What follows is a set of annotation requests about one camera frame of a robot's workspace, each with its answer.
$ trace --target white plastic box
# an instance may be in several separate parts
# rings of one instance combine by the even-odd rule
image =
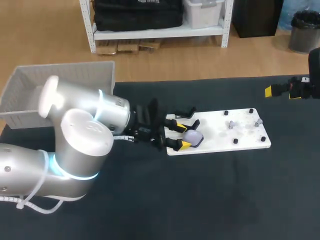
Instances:
[[[88,88],[101,89],[112,95],[115,87],[115,62],[18,66],[0,98],[0,118],[4,119],[11,129],[52,126],[51,121],[38,114],[40,93],[51,75],[58,75],[62,79]]]
[[[217,26],[225,0],[184,0],[186,20],[192,29]]]

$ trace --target black bag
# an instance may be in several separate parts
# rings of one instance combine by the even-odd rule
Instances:
[[[166,29],[183,23],[181,0],[95,0],[93,7],[98,31]]]

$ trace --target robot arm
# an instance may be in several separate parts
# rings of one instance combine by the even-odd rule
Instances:
[[[193,126],[186,126],[166,119],[167,112],[156,100],[147,107],[131,107],[126,99],[58,76],[48,78],[38,111],[53,123],[55,152],[1,144],[0,201],[18,203],[19,209],[26,205],[45,214],[54,212],[63,201],[76,201],[86,195],[112,149],[114,135],[125,133],[159,149],[171,147],[178,151],[192,144],[165,138],[164,126],[184,133],[196,130],[200,124],[196,121]],[[55,208],[44,210],[29,202],[34,195],[60,202]]]

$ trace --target white board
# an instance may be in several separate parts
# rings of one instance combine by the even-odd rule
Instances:
[[[228,115],[224,114],[224,110],[196,112],[191,119],[176,119],[178,123],[188,126],[192,126],[199,119],[200,125],[197,131],[203,134],[204,140],[197,148],[189,147],[185,150],[174,151],[167,147],[167,154],[177,156],[270,148],[271,141],[264,125],[255,127],[260,117],[257,110],[252,109],[253,113],[249,112],[250,108],[228,110]],[[174,114],[167,115],[167,119],[174,118]],[[229,129],[230,121],[235,123],[233,129]],[[164,130],[166,138],[182,139],[182,133],[171,131],[168,128]],[[238,139],[237,144],[234,144],[234,139]]]

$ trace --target gray bin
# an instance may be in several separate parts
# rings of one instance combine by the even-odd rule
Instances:
[[[299,54],[309,54],[320,42],[320,29],[292,28],[289,49]]]
[[[291,21],[292,32],[289,49],[308,54],[318,47],[320,42],[320,13],[316,11],[298,11]]]
[[[115,87],[115,62],[18,66],[6,83],[0,100],[0,118],[4,119],[11,129],[52,126],[48,119],[38,114],[40,93],[51,75],[92,89],[101,89],[112,95]]]

